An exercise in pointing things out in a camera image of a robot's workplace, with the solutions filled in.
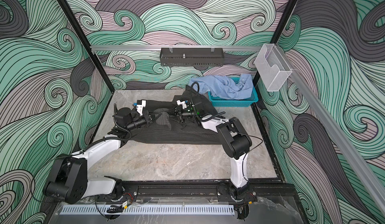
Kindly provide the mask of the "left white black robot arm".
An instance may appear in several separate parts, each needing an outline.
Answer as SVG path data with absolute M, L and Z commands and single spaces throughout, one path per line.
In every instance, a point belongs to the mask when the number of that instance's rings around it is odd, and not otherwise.
M 107 136 L 80 151 L 56 157 L 43 195 L 67 204 L 92 196 L 108 196 L 113 202 L 121 200 L 125 193 L 121 179 L 111 176 L 89 179 L 88 171 L 102 158 L 123 147 L 133 137 L 134 130 L 148 127 L 156 120 L 145 107 L 145 100 L 138 100 L 132 109 L 114 107 L 114 127 Z

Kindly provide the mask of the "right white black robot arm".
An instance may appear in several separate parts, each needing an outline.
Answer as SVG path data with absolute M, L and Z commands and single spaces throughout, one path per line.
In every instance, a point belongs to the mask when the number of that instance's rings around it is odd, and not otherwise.
M 229 194 L 236 202 L 243 201 L 250 190 L 247 177 L 247 158 L 251 151 L 263 143 L 263 139 L 249 135 L 240 120 L 236 117 L 224 118 L 224 112 L 215 115 L 204 110 L 199 100 L 200 86 L 193 82 L 187 87 L 188 99 L 176 101 L 174 108 L 175 120 L 182 125 L 193 124 L 206 134 L 213 134 L 230 158 L 231 176 Z

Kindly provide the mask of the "dark grey pinstriped shirt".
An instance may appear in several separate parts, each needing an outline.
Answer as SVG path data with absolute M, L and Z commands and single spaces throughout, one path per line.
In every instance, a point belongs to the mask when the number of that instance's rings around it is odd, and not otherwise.
M 144 116 L 140 116 L 135 107 L 114 107 L 115 126 L 110 134 L 117 135 L 124 142 L 134 140 L 146 144 L 220 145 L 213 134 L 206 134 L 193 124 L 182 125 L 175 120 L 173 114 L 176 101 L 184 101 L 188 97 L 185 89 L 182 95 L 175 95 L 170 102 L 147 100 L 143 112 L 159 114 L 156 122 L 150 125 L 146 125 Z M 218 113 L 205 96 L 199 94 L 199 98 L 194 102 L 202 102 L 205 111 L 212 115 Z

